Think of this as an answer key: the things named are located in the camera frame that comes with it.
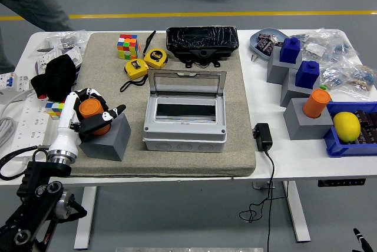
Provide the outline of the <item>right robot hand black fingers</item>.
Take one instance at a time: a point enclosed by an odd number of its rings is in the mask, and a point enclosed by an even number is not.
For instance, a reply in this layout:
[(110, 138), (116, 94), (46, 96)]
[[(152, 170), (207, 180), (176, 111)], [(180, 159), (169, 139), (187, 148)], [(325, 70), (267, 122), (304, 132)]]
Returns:
[(368, 241), (364, 238), (364, 236), (361, 234), (361, 232), (357, 229), (353, 229), (353, 233), (358, 239), (359, 243), (361, 244), (362, 251), (364, 252), (373, 252), (373, 248), (371, 245), (368, 243)]

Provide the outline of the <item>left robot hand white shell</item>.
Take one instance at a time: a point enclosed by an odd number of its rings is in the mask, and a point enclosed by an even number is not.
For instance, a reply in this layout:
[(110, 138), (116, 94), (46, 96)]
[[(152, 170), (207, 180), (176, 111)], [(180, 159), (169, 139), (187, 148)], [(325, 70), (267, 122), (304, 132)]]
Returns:
[[(98, 99), (104, 111), (83, 119), (79, 112), (79, 106), (80, 103), (89, 98)], [(125, 109), (124, 104), (109, 109), (103, 97), (92, 88), (69, 93), (59, 119), (57, 138), (49, 146), (48, 159), (52, 161), (67, 158), (74, 162), (78, 156), (78, 146), (81, 144), (80, 135), (88, 135), (110, 125)]]

